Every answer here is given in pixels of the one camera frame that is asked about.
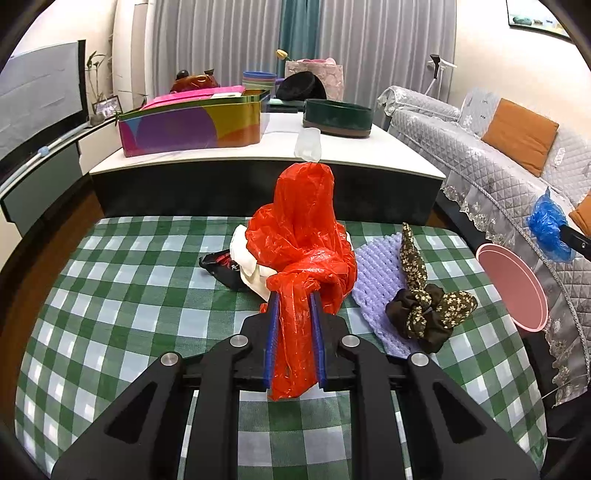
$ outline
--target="pink plate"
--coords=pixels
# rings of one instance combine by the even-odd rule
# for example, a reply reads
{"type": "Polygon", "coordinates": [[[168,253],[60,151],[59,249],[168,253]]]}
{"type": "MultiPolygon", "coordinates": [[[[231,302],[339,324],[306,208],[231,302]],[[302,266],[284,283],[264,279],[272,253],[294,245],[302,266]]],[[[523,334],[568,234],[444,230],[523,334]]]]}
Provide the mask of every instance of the pink plate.
{"type": "Polygon", "coordinates": [[[481,245],[476,259],[499,292],[513,322],[527,332],[539,332],[548,319],[548,301],[542,285],[525,262],[511,250],[481,245]]]}

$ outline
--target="orange cushion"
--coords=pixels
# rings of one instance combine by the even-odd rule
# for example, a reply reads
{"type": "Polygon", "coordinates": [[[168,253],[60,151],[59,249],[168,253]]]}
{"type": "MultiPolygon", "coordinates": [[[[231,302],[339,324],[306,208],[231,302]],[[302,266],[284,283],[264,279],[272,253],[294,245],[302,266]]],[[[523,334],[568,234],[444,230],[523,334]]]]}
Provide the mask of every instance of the orange cushion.
{"type": "Polygon", "coordinates": [[[556,122],[502,98],[482,141],[539,177],[557,130],[556,122]]]}
{"type": "Polygon", "coordinates": [[[569,217],[588,237],[591,237],[591,194],[587,194],[579,206],[569,213],[569,217]]]}

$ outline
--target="yellow flower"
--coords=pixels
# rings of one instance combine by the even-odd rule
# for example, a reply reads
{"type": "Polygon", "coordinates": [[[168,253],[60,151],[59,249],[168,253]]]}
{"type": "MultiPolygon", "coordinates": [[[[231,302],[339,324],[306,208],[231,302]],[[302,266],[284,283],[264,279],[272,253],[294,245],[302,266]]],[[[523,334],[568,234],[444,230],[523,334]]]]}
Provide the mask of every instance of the yellow flower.
{"type": "Polygon", "coordinates": [[[291,58],[288,57],[287,52],[285,50],[281,50],[280,48],[278,48],[275,53],[277,54],[277,58],[281,59],[281,60],[291,60],[291,58]]]}

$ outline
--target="picture frame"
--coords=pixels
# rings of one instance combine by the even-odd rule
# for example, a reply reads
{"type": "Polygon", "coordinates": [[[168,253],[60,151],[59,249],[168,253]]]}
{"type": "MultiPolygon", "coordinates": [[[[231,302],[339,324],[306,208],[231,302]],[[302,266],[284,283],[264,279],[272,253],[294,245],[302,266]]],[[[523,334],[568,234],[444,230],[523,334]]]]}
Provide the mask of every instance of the picture frame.
{"type": "Polygon", "coordinates": [[[113,95],[105,100],[92,104],[95,115],[102,113],[105,119],[111,118],[118,113],[123,113],[118,95],[113,95]]]}
{"type": "Polygon", "coordinates": [[[540,0],[506,0],[509,27],[535,31],[572,42],[558,19],[540,0]]]}

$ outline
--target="white curtain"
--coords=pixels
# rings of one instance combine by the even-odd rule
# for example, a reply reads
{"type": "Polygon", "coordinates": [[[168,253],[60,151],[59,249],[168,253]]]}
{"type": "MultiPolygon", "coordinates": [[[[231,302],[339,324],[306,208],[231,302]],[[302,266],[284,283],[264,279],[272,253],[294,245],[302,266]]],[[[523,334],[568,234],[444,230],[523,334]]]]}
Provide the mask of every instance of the white curtain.
{"type": "MultiPolygon", "coordinates": [[[[424,93],[431,53],[453,62],[456,0],[323,0],[319,57],[343,64],[345,102],[374,107],[387,87],[424,93]]],[[[446,101],[451,72],[430,95],[446,101]]]]}
{"type": "Polygon", "coordinates": [[[155,95],[179,70],[215,69],[220,85],[240,85],[244,70],[275,72],[281,0],[155,0],[155,95]]]}

